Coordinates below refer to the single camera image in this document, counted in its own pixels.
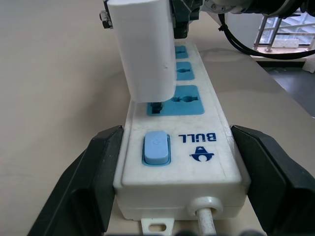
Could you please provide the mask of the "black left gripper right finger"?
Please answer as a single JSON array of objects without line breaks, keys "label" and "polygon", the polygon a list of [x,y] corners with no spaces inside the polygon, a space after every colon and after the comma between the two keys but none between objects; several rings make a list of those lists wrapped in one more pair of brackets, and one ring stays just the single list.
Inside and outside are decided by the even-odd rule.
[{"label": "black left gripper right finger", "polygon": [[251,178],[248,198],[269,236],[315,234],[315,179],[261,131],[233,125],[236,145]]}]

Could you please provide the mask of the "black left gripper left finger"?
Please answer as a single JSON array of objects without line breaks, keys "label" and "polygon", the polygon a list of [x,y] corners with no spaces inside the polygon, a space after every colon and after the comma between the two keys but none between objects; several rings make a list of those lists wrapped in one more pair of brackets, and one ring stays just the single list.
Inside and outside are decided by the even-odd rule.
[{"label": "black left gripper left finger", "polygon": [[123,127],[99,132],[63,172],[30,236],[102,236],[108,229]]}]

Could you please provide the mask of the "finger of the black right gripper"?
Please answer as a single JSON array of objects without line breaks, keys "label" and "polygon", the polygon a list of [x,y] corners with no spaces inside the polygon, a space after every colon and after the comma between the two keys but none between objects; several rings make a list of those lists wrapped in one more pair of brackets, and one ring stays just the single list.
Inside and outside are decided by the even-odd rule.
[{"label": "finger of the black right gripper", "polygon": [[113,25],[112,25],[112,21],[111,21],[107,2],[108,2],[108,0],[103,0],[104,10],[102,10],[100,12],[99,17],[100,17],[100,20],[102,21],[102,25],[105,29],[112,29]]},{"label": "finger of the black right gripper", "polygon": [[172,21],[175,39],[184,39],[188,35],[189,22],[199,19],[199,0],[172,0]]}]

